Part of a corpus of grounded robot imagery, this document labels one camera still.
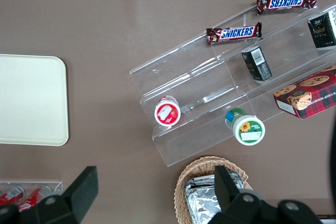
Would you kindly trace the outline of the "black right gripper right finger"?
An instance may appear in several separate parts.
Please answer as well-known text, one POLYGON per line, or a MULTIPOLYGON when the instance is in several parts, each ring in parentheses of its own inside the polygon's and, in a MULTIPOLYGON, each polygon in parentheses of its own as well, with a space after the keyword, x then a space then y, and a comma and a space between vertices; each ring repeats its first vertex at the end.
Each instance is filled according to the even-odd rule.
POLYGON ((209 223, 259 223, 261 200, 247 189, 239 190, 224 166, 216 166, 215 194, 221 208, 209 223))

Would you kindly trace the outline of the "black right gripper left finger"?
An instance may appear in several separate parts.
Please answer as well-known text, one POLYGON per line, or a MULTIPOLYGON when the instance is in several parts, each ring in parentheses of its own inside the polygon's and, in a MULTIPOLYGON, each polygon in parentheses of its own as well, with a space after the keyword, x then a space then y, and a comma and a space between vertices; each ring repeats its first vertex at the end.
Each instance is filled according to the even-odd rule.
POLYGON ((96 166, 86 167, 61 194, 51 194, 20 214, 21 223, 81 223, 98 195, 96 166))

